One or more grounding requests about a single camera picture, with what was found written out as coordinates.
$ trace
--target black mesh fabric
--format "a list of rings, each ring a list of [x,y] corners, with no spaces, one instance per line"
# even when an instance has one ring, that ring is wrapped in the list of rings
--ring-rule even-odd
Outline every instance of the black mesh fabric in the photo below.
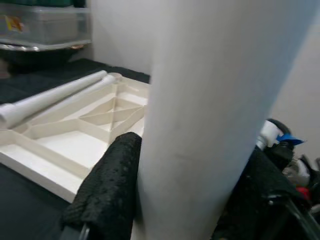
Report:
[[[115,139],[64,211],[64,225],[81,227],[86,223],[100,239],[130,239],[141,142],[133,132]]]
[[[256,240],[268,226],[270,201],[291,198],[297,206],[308,205],[281,171],[255,148],[220,217],[212,240]]]

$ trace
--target white pipe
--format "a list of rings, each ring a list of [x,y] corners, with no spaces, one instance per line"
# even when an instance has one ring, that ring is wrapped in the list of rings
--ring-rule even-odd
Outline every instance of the white pipe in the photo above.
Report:
[[[162,0],[132,239],[208,240],[317,0]]]
[[[277,142],[277,137],[281,134],[279,128],[272,122],[264,121],[264,125],[257,138],[256,145],[261,150],[264,150],[267,146],[272,147]]]
[[[106,71],[99,71],[21,101],[2,104],[0,106],[0,129],[8,129],[14,126],[27,116],[96,83],[106,75]]]
[[[99,90],[107,85],[113,84],[117,81],[117,79],[122,79],[122,75],[118,75],[117,77],[115,77],[113,75],[113,73],[109,73],[107,76],[105,76],[101,81],[98,81],[97,83],[95,83],[94,85],[91,85],[87,88],[85,88],[84,90],[68,97],[67,99],[53,105],[52,107],[50,107],[49,109],[46,109],[44,111],[42,111],[39,115],[37,115],[36,117],[34,117],[34,119],[37,119],[43,115],[46,115],[54,110],[60,109],[64,106],[66,106],[67,104],[70,104],[74,101],[77,101],[79,99],[81,99],[83,96],[87,95],[88,93],[91,93],[93,91]]]

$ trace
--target black cloth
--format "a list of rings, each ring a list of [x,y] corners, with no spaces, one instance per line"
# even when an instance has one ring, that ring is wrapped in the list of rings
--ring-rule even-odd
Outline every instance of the black cloth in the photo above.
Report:
[[[0,103],[12,103],[100,70],[149,83],[150,76],[122,67],[80,59],[63,67],[0,79]],[[57,240],[60,218],[69,205],[0,163],[0,240]]]
[[[61,212],[69,205],[60,197],[0,164],[0,239],[57,240]]]
[[[118,136],[81,184],[63,213],[63,224],[82,227],[105,240],[130,240],[136,208],[136,181],[142,138]]]
[[[267,228],[270,217],[276,220],[280,215],[279,211],[273,210],[270,201],[276,203],[285,198],[292,199],[297,206],[309,204],[270,159],[255,147],[211,239],[260,239],[259,231]]]

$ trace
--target red object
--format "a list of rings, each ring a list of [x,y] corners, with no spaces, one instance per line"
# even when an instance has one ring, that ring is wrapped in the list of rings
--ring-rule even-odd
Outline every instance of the red object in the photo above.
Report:
[[[303,194],[304,198],[308,201],[310,201],[311,199],[311,196],[310,196],[310,192],[309,192],[309,189],[306,188],[306,187],[302,187],[302,186],[299,186],[296,188],[300,193]]]

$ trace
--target tray divider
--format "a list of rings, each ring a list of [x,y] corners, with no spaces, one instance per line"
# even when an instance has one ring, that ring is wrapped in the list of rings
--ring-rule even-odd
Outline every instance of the tray divider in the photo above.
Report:
[[[141,89],[143,91],[148,92],[149,84],[141,81],[136,81],[127,77],[122,78],[122,83],[134,88],[134,89]]]
[[[143,105],[123,99],[121,97],[117,97],[116,102],[115,102],[115,108],[117,107],[117,104],[119,104],[120,107],[126,108],[126,109],[133,109],[133,108],[138,108],[142,107]]]
[[[90,112],[87,112],[86,114],[81,115],[79,118],[83,117],[88,117],[88,116],[93,116],[97,114],[104,114],[113,109],[114,102],[115,102],[115,97],[111,98],[110,100],[106,101],[105,103],[100,104]]]
[[[34,125],[26,132],[24,132],[23,135],[31,139],[41,139],[58,134],[64,134],[71,131],[76,131],[77,121],[78,119],[70,119],[65,121],[56,121]]]
[[[93,125],[104,125],[111,122],[113,116],[113,112],[106,112],[106,113],[99,113],[95,115],[89,115],[89,116],[83,116],[80,117],[79,120],[85,121],[87,123],[93,124]]]
[[[78,124],[79,124],[79,129],[90,135],[91,137],[94,137],[96,139],[99,139],[103,142],[105,142],[106,144],[108,143],[109,140],[109,136],[110,136],[110,132],[103,130],[102,128],[87,122],[87,121],[83,121],[81,119],[78,119]]]
[[[137,121],[143,118],[145,115],[145,107],[140,107],[137,111],[132,113],[124,122],[119,126],[113,128],[110,132],[109,144],[111,144],[117,136],[124,134],[126,130],[132,127]]]
[[[70,191],[69,189],[60,186],[54,180],[45,177],[32,168],[25,166],[24,164],[16,161],[15,159],[11,158],[8,155],[5,155],[2,152],[0,152],[0,163],[21,174],[32,182],[35,182],[36,184],[49,190],[50,192],[66,200],[67,202],[72,203],[74,201],[76,192]]]
[[[30,127],[31,127],[31,125],[29,123],[24,123],[24,124],[21,124],[21,125],[15,127],[15,128],[13,128],[12,130],[15,131],[16,133],[23,134]]]
[[[68,103],[67,105],[62,106],[57,110],[49,112],[43,116],[37,117],[31,120],[29,123],[31,125],[39,125],[39,124],[54,123],[54,122],[60,121],[71,114],[70,109],[72,109],[73,113],[77,112],[80,109],[82,109],[84,106],[88,106],[98,101],[99,99],[105,97],[106,95],[112,94],[112,93],[113,93],[113,88],[110,86],[106,86],[97,91],[90,92],[88,93],[87,96],[79,100],[76,100],[74,102]]]
[[[115,95],[115,97],[114,97],[113,105],[112,105],[112,108],[111,108],[111,110],[112,110],[112,115],[111,115],[110,127],[109,127],[109,129],[108,129],[109,132],[111,132],[111,130],[112,130],[113,126],[114,126],[115,108],[116,108],[117,96],[118,96],[118,91],[119,91],[119,88],[118,88],[118,85],[117,85],[117,84],[114,84],[114,85],[113,85],[113,88],[114,88],[114,93],[115,93],[114,95]]]
[[[61,154],[37,143],[36,141],[19,134],[17,132],[13,132],[13,137],[17,145],[23,147],[24,149],[52,162],[53,164],[59,166],[62,169],[67,170],[68,172],[78,176],[80,178],[85,178],[89,169],[80,165],[79,163],[62,156]]]
[[[147,98],[148,97],[148,91],[146,89],[134,88],[134,87],[129,86],[127,84],[125,85],[123,91],[127,92],[129,94],[132,94],[132,95],[136,95],[136,96],[141,97],[141,98]]]

